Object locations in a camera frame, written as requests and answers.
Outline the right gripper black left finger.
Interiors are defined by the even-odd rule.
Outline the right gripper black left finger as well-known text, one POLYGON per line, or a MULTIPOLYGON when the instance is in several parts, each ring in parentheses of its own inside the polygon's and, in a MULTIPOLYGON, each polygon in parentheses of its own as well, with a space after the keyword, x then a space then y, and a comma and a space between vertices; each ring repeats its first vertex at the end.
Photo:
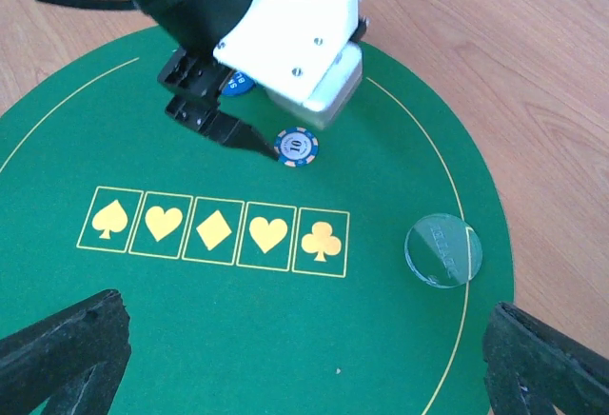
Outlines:
POLYGON ((1 412, 107 414, 131 354, 121 293, 103 290, 1 340, 1 412))

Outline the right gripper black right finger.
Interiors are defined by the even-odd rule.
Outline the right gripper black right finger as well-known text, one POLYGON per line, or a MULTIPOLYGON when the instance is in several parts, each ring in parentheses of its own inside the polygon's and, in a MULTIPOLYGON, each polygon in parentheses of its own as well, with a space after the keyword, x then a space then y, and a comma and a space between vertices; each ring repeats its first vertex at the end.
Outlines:
POLYGON ((512 304, 492 310, 482 356, 496 414, 608 412, 608 360, 512 304))

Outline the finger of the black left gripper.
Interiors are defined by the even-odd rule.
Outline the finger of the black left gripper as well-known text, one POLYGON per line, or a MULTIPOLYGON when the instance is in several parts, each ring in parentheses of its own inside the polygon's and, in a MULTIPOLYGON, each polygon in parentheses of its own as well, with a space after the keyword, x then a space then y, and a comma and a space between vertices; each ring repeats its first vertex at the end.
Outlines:
POLYGON ((165 114, 178 124, 206 139, 227 148, 259 153, 278 161, 274 146, 260 131, 247 122, 224 113, 219 102, 194 102, 175 95, 167 104, 165 114))

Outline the blue small blind button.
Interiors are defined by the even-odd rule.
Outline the blue small blind button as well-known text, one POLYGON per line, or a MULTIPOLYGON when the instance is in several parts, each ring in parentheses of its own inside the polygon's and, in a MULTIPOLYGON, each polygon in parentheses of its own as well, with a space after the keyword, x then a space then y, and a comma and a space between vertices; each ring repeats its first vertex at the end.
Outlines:
POLYGON ((249 76, 241 71, 236 71, 224 86, 222 95, 228 97, 241 96, 250 92, 255 86, 256 83, 249 76))

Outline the blue orange ten chip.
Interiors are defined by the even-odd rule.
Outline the blue orange ten chip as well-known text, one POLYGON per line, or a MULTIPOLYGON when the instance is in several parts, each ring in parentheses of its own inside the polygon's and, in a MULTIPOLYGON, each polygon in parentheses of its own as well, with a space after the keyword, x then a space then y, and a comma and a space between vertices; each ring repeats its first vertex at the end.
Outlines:
POLYGON ((282 130, 276 136, 274 149, 280 163, 299 168, 315 160, 319 152, 319 140, 307 128, 292 127, 282 130))

